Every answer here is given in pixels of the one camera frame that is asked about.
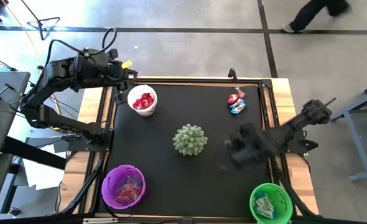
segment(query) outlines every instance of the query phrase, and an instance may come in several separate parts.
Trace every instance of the gray floor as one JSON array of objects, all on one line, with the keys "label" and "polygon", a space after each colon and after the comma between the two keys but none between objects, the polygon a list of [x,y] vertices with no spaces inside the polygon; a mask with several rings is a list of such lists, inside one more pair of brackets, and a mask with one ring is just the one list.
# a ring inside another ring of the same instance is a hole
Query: gray floor
[{"label": "gray floor", "polygon": [[[26,1],[41,18],[60,16],[58,26],[261,28],[255,0],[37,2]],[[309,29],[367,30],[367,0],[350,2],[351,13],[332,19],[323,11]],[[280,28],[305,3],[303,0],[265,0],[269,28]],[[32,20],[20,1],[11,1],[10,8],[21,21]],[[2,18],[5,25],[17,26],[10,13]],[[52,32],[45,41],[40,41],[36,32],[29,32],[29,35],[44,62],[51,39],[62,39],[75,47],[100,48],[103,34]],[[289,79],[297,112],[311,98],[327,101],[335,96],[338,99],[331,109],[338,111],[359,98],[367,88],[367,35],[271,34],[271,44],[277,74]],[[30,71],[32,81],[38,78],[37,59],[25,33],[0,31],[0,46],[1,59],[19,70]],[[234,67],[241,77],[271,76],[262,34],[119,33],[113,47],[119,49],[121,60],[132,60],[133,69],[141,75],[225,77],[229,68]],[[71,50],[54,45],[52,59],[71,56],[74,56]],[[65,91],[57,93],[57,98],[79,108],[82,94]],[[307,130],[309,139],[320,143],[319,148],[309,153],[320,214],[367,222],[367,180],[351,183],[348,178],[364,169],[345,121]],[[54,134],[51,132],[32,129],[17,118],[10,135],[22,139],[51,136]],[[53,210],[55,193],[55,189],[36,192],[22,187],[13,205],[24,208],[21,217],[46,215]]]}]

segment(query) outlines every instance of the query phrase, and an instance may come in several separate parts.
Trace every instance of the purple bowl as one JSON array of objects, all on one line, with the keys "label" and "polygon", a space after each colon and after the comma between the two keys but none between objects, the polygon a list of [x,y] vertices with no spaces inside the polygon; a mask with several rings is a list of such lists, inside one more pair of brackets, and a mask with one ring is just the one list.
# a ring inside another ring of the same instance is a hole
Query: purple bowl
[{"label": "purple bowl", "polygon": [[[140,176],[142,178],[142,183],[144,186],[143,186],[141,194],[135,200],[135,202],[129,205],[122,205],[116,201],[115,192],[117,191],[117,187],[119,185],[120,180],[127,175]],[[101,193],[102,193],[102,198],[107,205],[109,205],[110,207],[114,209],[122,210],[122,209],[129,208],[135,205],[136,203],[138,203],[138,201],[140,201],[143,198],[145,194],[145,190],[146,190],[146,184],[145,184],[145,178],[142,172],[139,169],[135,168],[134,166],[121,165],[111,170],[109,174],[106,176],[106,178],[103,180]]]}]

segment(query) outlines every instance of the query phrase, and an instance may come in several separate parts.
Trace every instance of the black tabletop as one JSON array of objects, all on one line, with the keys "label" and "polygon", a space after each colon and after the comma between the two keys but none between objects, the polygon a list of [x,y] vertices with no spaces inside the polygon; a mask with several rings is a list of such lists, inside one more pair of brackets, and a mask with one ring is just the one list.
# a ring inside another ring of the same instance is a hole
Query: black tabletop
[{"label": "black tabletop", "polygon": [[[250,218],[249,196],[270,182],[267,164],[242,171],[217,167],[214,147],[243,122],[261,127],[259,89],[243,87],[247,107],[233,116],[227,107],[232,87],[151,85],[158,97],[155,113],[141,117],[127,104],[119,105],[113,147],[106,172],[131,164],[146,179],[144,198],[115,213],[187,217]],[[183,156],[172,138],[185,124],[201,126],[208,143],[198,156]],[[98,212],[107,212],[103,202]]]}]

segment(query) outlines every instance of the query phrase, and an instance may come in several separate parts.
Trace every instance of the green succulent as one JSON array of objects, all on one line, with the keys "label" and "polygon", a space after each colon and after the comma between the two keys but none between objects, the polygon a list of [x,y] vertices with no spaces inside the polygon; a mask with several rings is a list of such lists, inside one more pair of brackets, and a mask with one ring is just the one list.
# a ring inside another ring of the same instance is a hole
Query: green succulent
[{"label": "green succulent", "polygon": [[174,147],[184,156],[197,156],[203,150],[205,144],[207,144],[207,137],[204,136],[204,131],[201,127],[191,126],[187,124],[182,126],[182,129],[178,129],[178,134],[172,139],[174,141]]}]

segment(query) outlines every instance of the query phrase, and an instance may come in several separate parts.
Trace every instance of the green bowl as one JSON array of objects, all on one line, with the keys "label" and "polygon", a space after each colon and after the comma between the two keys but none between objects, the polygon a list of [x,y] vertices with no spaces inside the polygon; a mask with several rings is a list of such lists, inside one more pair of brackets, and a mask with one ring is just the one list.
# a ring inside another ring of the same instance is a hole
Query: green bowl
[{"label": "green bowl", "polygon": [[[258,192],[265,192],[268,195],[268,199],[276,211],[275,219],[263,217],[255,212],[254,200]],[[249,206],[253,217],[260,224],[286,224],[293,215],[293,204],[289,194],[281,186],[276,184],[266,183],[256,187],[251,193]]]}]

